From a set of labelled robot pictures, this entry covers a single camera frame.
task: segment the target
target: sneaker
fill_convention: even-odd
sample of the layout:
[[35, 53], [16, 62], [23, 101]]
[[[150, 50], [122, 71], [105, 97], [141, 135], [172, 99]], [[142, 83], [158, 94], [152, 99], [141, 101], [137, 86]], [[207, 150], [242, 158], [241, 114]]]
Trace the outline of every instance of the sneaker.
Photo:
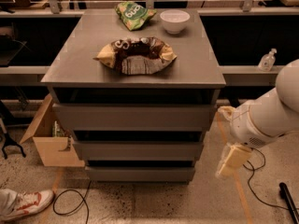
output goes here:
[[51, 189], [34, 193], [19, 193], [14, 210], [0, 218], [2, 221], [11, 221], [39, 213], [50, 205], [53, 198], [54, 192]]

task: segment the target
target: chip bag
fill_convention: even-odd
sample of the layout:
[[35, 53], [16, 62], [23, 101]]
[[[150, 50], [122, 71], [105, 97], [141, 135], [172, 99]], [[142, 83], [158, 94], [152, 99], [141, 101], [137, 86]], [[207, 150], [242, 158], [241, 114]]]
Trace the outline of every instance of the chip bag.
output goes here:
[[119, 3], [115, 11], [130, 31], [140, 29], [157, 13], [155, 9], [147, 9], [130, 1]]
[[104, 46], [94, 58], [126, 75], [153, 74], [166, 68], [177, 55], [156, 37], [126, 38]]

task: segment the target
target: table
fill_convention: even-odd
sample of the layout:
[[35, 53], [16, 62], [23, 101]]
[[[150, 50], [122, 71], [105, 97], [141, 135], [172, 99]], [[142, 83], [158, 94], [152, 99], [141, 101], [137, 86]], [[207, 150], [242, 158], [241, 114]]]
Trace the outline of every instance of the table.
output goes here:
[[[86, 10], [42, 81], [91, 180], [189, 182], [225, 81], [195, 9], [168, 34], [160, 12], [130, 32], [113, 9]], [[93, 58], [123, 37], [159, 37], [177, 54], [154, 75], [127, 76]]]

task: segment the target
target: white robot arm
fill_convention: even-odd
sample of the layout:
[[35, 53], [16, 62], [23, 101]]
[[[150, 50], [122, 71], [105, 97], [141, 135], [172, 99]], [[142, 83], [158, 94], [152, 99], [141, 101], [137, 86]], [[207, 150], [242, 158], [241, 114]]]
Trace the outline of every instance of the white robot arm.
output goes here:
[[217, 177], [232, 175], [249, 159], [253, 147], [261, 148], [299, 130], [299, 60], [283, 67], [274, 89], [236, 108], [230, 128], [237, 143], [224, 148]]

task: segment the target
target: speckled floor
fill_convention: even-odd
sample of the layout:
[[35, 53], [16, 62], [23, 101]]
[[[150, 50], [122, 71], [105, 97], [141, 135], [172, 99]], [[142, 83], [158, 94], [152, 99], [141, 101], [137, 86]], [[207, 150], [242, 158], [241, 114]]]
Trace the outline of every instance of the speckled floor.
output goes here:
[[[8, 128], [10, 136], [17, 142], [25, 130]], [[260, 149], [266, 157], [266, 166], [256, 172], [251, 184], [257, 195], [267, 203], [286, 206], [279, 196], [278, 186], [280, 182], [285, 182], [295, 204], [299, 206], [298, 137], [299, 133], [291, 133]], [[225, 181], [214, 176], [223, 145], [227, 141], [232, 141], [229, 123], [217, 114], [206, 134], [204, 151], [196, 164], [193, 181], [188, 185], [93, 181], [86, 198], [88, 223], [292, 223], [288, 211], [267, 206], [253, 196], [247, 184], [250, 171], [241, 168], [234, 177]], [[1, 189], [10, 188], [19, 192], [53, 189], [56, 196], [68, 189], [75, 189], [82, 195], [86, 193], [90, 180], [83, 168], [45, 167], [33, 141], [22, 146], [26, 158], [15, 147], [7, 148], [8, 159], [0, 157]], [[258, 154], [254, 154], [251, 161], [255, 166], [262, 163]], [[67, 212], [80, 202], [76, 192], [68, 191], [55, 207], [58, 212]], [[85, 205], [68, 217], [55, 214], [51, 205], [38, 215], [13, 223], [85, 223], [86, 218]]]

